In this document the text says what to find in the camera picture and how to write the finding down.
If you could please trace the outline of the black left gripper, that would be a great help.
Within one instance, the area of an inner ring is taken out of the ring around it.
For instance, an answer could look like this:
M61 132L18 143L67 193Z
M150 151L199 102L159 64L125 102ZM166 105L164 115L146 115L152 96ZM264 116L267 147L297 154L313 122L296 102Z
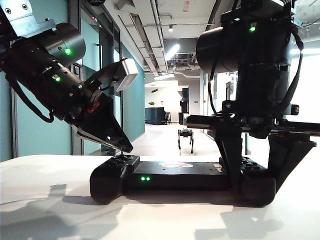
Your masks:
M130 153L133 145L114 117L113 99L99 88L77 88L68 99L64 121L79 127L78 137Z

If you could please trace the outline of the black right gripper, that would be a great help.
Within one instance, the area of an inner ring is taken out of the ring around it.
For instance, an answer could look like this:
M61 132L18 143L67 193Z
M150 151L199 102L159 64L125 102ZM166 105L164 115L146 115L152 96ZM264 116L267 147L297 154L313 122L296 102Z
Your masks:
M242 138L241 133L265 139L270 133L304 133L320 135L320 125L310 122L288 121L285 118L244 117L236 113L237 102L225 100L222 110L212 116L190 115L187 117L188 128L215 130L215 142L223 159L223 166L228 173L232 191L240 189ZM269 136L268 158L268 194L274 195L280 189L288 175L317 146L309 136Z

